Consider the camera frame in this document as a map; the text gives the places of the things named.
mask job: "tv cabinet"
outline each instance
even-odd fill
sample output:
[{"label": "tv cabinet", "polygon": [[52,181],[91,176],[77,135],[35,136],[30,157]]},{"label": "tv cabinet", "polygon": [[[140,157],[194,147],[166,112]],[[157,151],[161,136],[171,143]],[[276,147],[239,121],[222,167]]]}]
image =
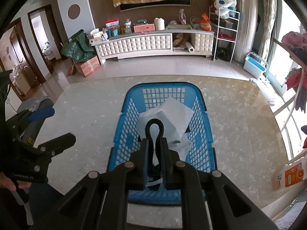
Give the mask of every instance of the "tv cabinet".
[{"label": "tv cabinet", "polygon": [[[174,50],[173,34],[191,34],[191,44],[195,51]],[[111,37],[109,41],[95,45],[101,64],[106,59],[118,59],[154,56],[154,55],[211,55],[213,49],[213,32],[188,29],[166,29],[151,32],[131,33]]]}]

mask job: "human hand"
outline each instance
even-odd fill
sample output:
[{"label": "human hand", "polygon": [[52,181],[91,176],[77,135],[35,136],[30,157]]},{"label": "human hand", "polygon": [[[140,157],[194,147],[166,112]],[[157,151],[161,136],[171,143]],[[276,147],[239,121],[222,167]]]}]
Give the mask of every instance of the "human hand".
[{"label": "human hand", "polygon": [[[18,187],[20,189],[28,189],[31,186],[31,182],[23,182],[23,181],[17,181],[18,182]],[[0,172],[0,188],[5,188],[10,191],[16,191],[16,186],[12,182],[10,178],[5,176],[3,172]]]}]

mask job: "white metal shelf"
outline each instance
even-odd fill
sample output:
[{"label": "white metal shelf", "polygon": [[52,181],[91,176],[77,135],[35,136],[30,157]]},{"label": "white metal shelf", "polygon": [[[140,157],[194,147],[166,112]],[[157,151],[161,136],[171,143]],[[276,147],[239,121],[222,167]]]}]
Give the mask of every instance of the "white metal shelf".
[{"label": "white metal shelf", "polygon": [[222,39],[222,38],[217,38],[218,40],[221,40],[221,41],[228,41],[228,42],[233,42],[235,43],[235,41],[231,41],[231,40],[227,40],[227,39]]},{"label": "white metal shelf", "polygon": [[234,17],[231,17],[231,16],[230,16],[228,19],[233,19],[233,20],[239,21],[239,19],[234,18]]},{"label": "white metal shelf", "polygon": [[231,30],[231,31],[234,31],[234,32],[237,32],[237,30],[235,30],[235,29],[232,29],[232,28],[227,28],[227,27],[222,27],[222,26],[220,26],[220,28],[222,28],[222,29],[226,29],[226,30]]},{"label": "white metal shelf", "polygon": [[[238,39],[239,24],[240,24],[240,12],[237,12],[237,11],[231,11],[231,12],[234,13],[234,16],[236,16],[236,14],[238,15],[238,18],[229,17],[229,19],[233,19],[233,20],[238,21],[238,23],[237,23],[237,29],[230,29],[230,28],[226,28],[226,27],[221,27],[221,26],[220,26],[220,8],[219,8],[219,14],[217,15],[216,13],[210,12],[210,7],[209,7],[209,20],[210,20],[210,15],[212,15],[212,14],[213,14],[213,15],[216,15],[216,16],[218,17],[218,24],[217,24],[217,25],[211,22],[211,24],[212,24],[213,26],[217,27],[216,35],[214,35],[214,38],[216,39],[216,41],[215,41],[215,48],[214,48],[213,61],[215,61],[217,43],[218,43],[219,40],[234,43],[234,46],[233,46],[233,49],[232,49],[231,58],[230,58],[230,62],[232,61],[232,58],[233,58],[233,55],[234,55],[235,46],[236,46],[237,39]],[[219,38],[219,31],[220,31],[220,29],[226,29],[226,30],[230,30],[230,31],[235,32],[235,40],[227,40],[227,39],[221,39],[221,38]]]}]

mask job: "pink box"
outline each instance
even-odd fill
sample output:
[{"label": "pink box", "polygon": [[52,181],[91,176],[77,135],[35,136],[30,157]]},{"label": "pink box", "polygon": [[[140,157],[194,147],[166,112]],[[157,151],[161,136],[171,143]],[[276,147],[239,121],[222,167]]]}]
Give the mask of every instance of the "pink box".
[{"label": "pink box", "polygon": [[144,31],[154,31],[154,24],[140,24],[134,26],[135,33],[137,32],[144,32]]}]

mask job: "doorway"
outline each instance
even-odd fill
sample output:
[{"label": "doorway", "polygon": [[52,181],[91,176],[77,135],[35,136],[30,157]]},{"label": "doorway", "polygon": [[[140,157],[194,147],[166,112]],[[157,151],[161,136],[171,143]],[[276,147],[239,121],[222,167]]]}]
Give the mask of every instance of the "doorway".
[{"label": "doorway", "polygon": [[46,81],[29,50],[20,18],[9,24],[0,39],[0,66],[3,71],[13,69],[11,87],[21,101]]},{"label": "doorway", "polygon": [[54,72],[57,63],[66,56],[61,54],[62,40],[56,26],[51,4],[28,13],[29,23],[37,48],[49,70]]}]

